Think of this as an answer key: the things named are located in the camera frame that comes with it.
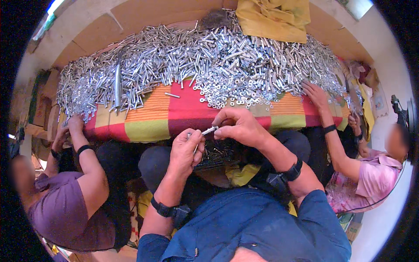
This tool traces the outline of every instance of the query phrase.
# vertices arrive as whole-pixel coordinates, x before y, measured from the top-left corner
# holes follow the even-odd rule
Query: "hand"
[[[168,172],[175,172],[188,177],[192,174],[194,167],[201,162],[205,150],[205,138],[200,130],[188,128],[180,133],[173,141],[170,153]]]
[[[83,132],[84,122],[80,115],[74,115],[68,120],[70,132]]]
[[[230,137],[244,145],[258,148],[270,136],[247,109],[223,108],[215,117],[212,125],[221,126],[214,132],[215,139]]]
[[[63,127],[62,125],[58,126],[57,135],[55,136],[55,141],[59,144],[63,144],[67,138],[70,136],[68,125]]]
[[[318,85],[312,84],[306,80],[301,82],[304,92],[310,97],[311,101],[315,104],[319,112],[322,109],[329,109],[329,103],[326,93]]]
[[[355,114],[349,114],[349,116],[348,116],[348,125],[350,126],[350,127],[352,127],[352,130],[354,131],[354,133],[355,133],[355,136],[359,136],[361,133],[362,133],[362,131],[361,131],[361,120],[360,120],[360,117],[359,117],[359,115],[357,114],[357,113],[355,113]]]

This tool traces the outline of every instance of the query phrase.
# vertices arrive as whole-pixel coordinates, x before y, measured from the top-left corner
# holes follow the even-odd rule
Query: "blue shirt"
[[[137,261],[230,261],[238,247],[267,261],[349,261],[351,246],[321,190],[308,194],[298,218],[270,195],[238,188],[202,203],[172,240],[144,235]]]

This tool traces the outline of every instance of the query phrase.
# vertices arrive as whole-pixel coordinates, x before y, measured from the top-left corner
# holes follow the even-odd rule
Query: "floral shirt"
[[[386,155],[386,152],[370,150],[370,157],[361,158],[360,178],[358,184],[335,172],[325,190],[327,201],[332,209],[338,212],[349,211],[353,213],[364,212],[376,208],[383,201],[396,184],[402,164]]]

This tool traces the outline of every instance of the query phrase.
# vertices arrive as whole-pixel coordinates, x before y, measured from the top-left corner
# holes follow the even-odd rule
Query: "cable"
[[[370,206],[372,206],[372,205],[375,205],[375,204],[378,204],[378,203],[380,203],[381,201],[383,201],[384,199],[386,199],[392,192],[393,192],[393,190],[396,188],[396,186],[397,186],[397,184],[398,184],[398,182],[400,181],[400,178],[401,178],[401,175],[403,174],[403,171],[404,171],[404,167],[406,166],[406,162],[407,162],[407,160],[405,160],[404,161],[404,164],[403,164],[403,168],[402,168],[402,170],[401,170],[401,173],[400,173],[400,175],[398,176],[398,179],[397,179],[397,181],[396,181],[396,184],[394,185],[394,187],[393,187],[393,189],[390,191],[390,193],[388,193],[383,199],[380,199],[380,200],[378,200],[377,202],[375,202],[375,203],[372,203],[372,204],[370,204],[370,205],[368,205],[368,206],[365,206],[365,207],[363,207],[363,208],[354,208],[354,209],[351,209],[351,210],[346,210],[346,211],[342,211],[342,212],[338,212],[338,213],[335,213],[335,214],[342,214],[342,213],[346,213],[346,212],[350,212],[350,211],[354,211],[354,210],[358,210],[358,209],[364,209],[364,208],[369,208]]]

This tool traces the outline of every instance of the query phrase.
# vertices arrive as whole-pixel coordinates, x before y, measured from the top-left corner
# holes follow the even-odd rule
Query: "person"
[[[387,152],[377,151],[368,148],[363,139],[359,116],[349,115],[348,123],[357,138],[362,157],[353,159],[346,155],[339,139],[325,92],[307,81],[302,83],[302,87],[316,105],[324,128],[331,164],[323,168],[320,181],[326,189],[330,206],[336,213],[364,212],[378,207],[394,188],[407,157],[410,139],[407,128],[394,124],[385,141]]]
[[[44,172],[25,156],[11,161],[16,190],[34,230],[70,251],[121,248],[131,234],[125,183],[138,177],[140,153],[130,145],[108,142],[97,154],[88,146],[79,116],[59,127]],[[58,173],[59,152],[68,135],[78,151],[80,172]]]
[[[351,246],[346,234],[323,186],[301,161],[310,150],[305,156],[292,153],[247,109],[223,108],[212,124],[222,125],[215,139],[232,138],[258,149],[273,172],[286,177],[298,217],[285,210],[269,187],[258,187],[262,181],[268,184],[269,173],[258,173],[261,180],[230,189],[192,174],[201,161],[205,139],[201,131],[189,128],[174,139],[171,150],[154,147],[141,156],[139,167],[153,198],[139,232],[137,261],[348,261]],[[184,205],[191,213],[172,238],[176,210]]]

